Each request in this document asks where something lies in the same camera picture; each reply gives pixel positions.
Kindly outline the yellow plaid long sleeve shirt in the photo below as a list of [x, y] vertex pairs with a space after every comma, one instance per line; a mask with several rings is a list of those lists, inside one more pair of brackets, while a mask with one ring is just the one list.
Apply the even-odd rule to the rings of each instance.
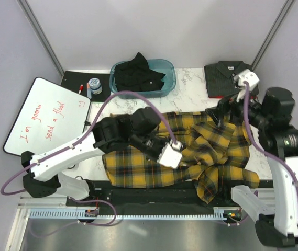
[[225, 117], [217, 126], [204, 111], [167, 112], [164, 116], [175, 138], [185, 145], [180, 166], [159, 165], [129, 146], [102, 157], [113, 186], [152, 189], [193, 180], [198, 197], [206, 203], [233, 186], [258, 188], [258, 174], [246, 169], [251, 142], [242, 121]]

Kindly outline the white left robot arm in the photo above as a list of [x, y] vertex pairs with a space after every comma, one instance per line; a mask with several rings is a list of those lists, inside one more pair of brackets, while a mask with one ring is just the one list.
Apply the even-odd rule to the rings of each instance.
[[88, 181], [76, 180], [63, 171], [86, 159], [128, 146], [138, 149], [150, 160], [164, 164], [172, 150], [172, 141], [154, 134], [160, 122], [152, 108], [141, 108], [130, 115], [103, 118], [75, 140], [41, 155], [25, 151], [21, 155], [22, 165], [34, 166], [23, 177], [24, 189], [34, 198], [58, 193], [90, 206], [96, 200], [96, 193], [90, 189]]

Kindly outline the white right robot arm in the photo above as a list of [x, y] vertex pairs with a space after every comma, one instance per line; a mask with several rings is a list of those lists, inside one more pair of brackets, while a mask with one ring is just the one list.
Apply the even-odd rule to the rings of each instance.
[[267, 206], [246, 185], [221, 192], [227, 206], [237, 203], [254, 221], [256, 234], [264, 246], [298, 246], [298, 129], [291, 125], [295, 106], [292, 93], [281, 87], [267, 89], [262, 102], [248, 95], [221, 99], [206, 111], [216, 125], [229, 115], [244, 122], [252, 145], [267, 157], [272, 174], [274, 207]]

